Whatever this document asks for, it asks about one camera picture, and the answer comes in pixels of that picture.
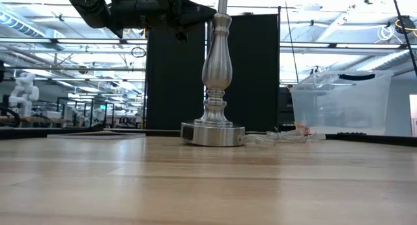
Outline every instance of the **small label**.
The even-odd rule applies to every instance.
[[[186,140],[192,141],[194,139],[194,128],[192,128],[192,127],[183,127],[182,128],[182,137]]]

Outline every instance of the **round metal base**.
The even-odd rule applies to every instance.
[[[244,127],[206,127],[194,123],[181,125],[181,140],[185,143],[210,147],[244,145]]]

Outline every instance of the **clear plastic storage bin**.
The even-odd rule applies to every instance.
[[[391,71],[312,74],[291,89],[295,122],[312,132],[385,133]]]

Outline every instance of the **black partition panel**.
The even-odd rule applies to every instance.
[[[147,52],[146,128],[179,130],[181,122],[203,114],[201,71],[205,60],[205,25],[179,42],[172,32],[150,33]]]
[[[277,126],[279,89],[277,15],[233,16],[229,51],[233,81],[226,117],[246,131]]]

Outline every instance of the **metal lamp stand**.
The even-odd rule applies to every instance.
[[[219,0],[214,15],[214,40],[203,67],[203,83],[208,99],[204,101],[204,115],[193,123],[183,123],[181,139],[185,143],[202,146],[232,147],[244,145],[245,128],[235,126],[224,115],[227,103],[224,90],[232,81],[232,63],[227,37],[232,18],[227,14],[227,0]]]

